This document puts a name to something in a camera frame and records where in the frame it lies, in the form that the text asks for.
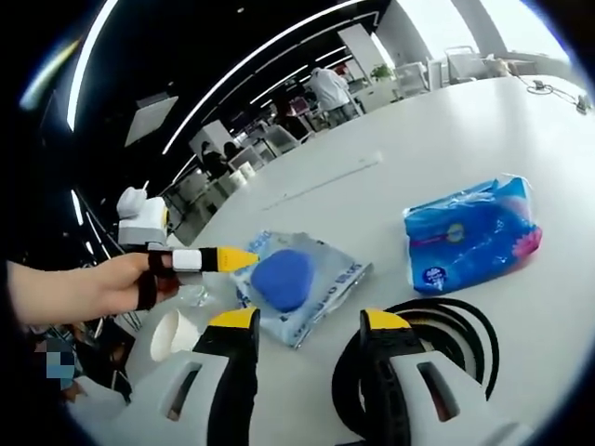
desk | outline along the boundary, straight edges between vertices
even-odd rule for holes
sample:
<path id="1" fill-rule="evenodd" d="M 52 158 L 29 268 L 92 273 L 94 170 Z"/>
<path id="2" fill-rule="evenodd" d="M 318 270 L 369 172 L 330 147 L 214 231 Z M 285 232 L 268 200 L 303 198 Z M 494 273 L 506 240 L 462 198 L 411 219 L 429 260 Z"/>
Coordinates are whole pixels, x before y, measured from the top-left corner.
<path id="1" fill-rule="evenodd" d="M 539 78 L 562 89 L 566 84 Z M 401 212 L 501 172 L 530 180 L 542 246 L 525 269 L 449 296 L 477 306 L 496 328 L 501 366 L 491 402 L 531 426 L 544 422 L 595 338 L 593 140 L 592 114 L 581 115 L 554 95 L 528 94 L 518 79 L 498 78 L 391 104 L 262 168 L 192 246 L 241 246 L 263 229 L 307 231 L 373 261 L 376 271 L 301 349 L 262 333 L 251 443 L 322 446 L 355 439 L 335 413 L 331 376 L 360 309 L 415 296 L 406 280 Z M 328 166 L 375 151 L 381 163 L 268 206 L 288 190 L 322 184 Z M 227 278 L 206 274 L 205 280 L 234 304 Z"/>

